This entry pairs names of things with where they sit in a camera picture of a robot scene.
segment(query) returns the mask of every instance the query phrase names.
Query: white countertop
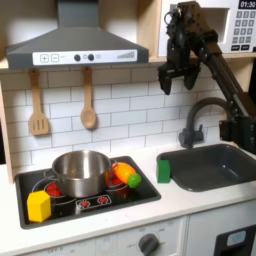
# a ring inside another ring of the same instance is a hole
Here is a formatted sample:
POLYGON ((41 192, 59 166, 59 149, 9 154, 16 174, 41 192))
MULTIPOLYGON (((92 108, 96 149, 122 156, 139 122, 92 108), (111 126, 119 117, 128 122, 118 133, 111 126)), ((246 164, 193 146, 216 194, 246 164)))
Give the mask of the white countertop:
POLYGON ((6 166, 0 166, 0 255, 17 255, 70 243, 114 231, 175 218, 228 204, 256 199, 256 181, 193 193, 170 184, 157 184, 156 157, 179 150, 178 145, 109 154, 130 155, 161 194, 161 200, 45 227, 20 227, 15 185, 9 185, 6 166))

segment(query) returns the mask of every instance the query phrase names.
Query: microwave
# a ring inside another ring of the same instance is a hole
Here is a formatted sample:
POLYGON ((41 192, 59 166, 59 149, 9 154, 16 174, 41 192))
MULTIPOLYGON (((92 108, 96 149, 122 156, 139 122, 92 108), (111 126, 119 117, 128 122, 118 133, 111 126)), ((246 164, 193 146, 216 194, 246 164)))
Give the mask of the microwave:
MULTIPOLYGON (((166 56, 168 36, 165 14, 177 0, 162 0, 158 55, 166 56)), ((256 52, 256 0, 197 0, 203 8, 210 28, 219 35, 218 45, 223 53, 256 52)))

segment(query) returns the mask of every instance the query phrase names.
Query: yellow block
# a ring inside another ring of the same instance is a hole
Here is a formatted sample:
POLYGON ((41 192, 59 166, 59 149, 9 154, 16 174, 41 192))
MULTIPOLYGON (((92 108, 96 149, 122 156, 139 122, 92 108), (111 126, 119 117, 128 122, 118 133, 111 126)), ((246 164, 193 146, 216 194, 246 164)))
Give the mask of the yellow block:
POLYGON ((43 222, 51 216, 51 197, 45 191, 30 193, 27 207, 30 221, 43 222))

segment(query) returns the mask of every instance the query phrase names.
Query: wooden spatula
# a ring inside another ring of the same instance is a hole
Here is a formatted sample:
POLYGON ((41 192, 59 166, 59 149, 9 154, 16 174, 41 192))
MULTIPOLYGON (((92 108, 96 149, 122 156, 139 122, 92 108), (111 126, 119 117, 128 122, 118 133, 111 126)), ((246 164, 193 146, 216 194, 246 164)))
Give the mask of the wooden spatula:
POLYGON ((32 86, 32 98, 34 105, 34 113, 29 120, 29 129, 33 135, 46 134, 49 131, 49 123, 46 116, 42 113, 39 77, 40 72, 36 69, 29 71, 32 86))
POLYGON ((97 123, 96 113, 92 108, 92 70, 85 68, 84 74, 84 109, 81 113, 81 121, 85 128, 93 129, 97 123))

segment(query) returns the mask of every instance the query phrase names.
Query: stainless steel pot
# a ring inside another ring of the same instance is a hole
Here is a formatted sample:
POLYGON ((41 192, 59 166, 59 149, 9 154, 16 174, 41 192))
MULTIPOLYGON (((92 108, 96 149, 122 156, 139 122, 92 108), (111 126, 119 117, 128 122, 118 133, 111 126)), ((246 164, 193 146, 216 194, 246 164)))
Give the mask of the stainless steel pot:
POLYGON ((106 189, 110 159, 95 151, 75 151, 58 157, 52 164, 61 192, 70 197, 88 197, 106 189))

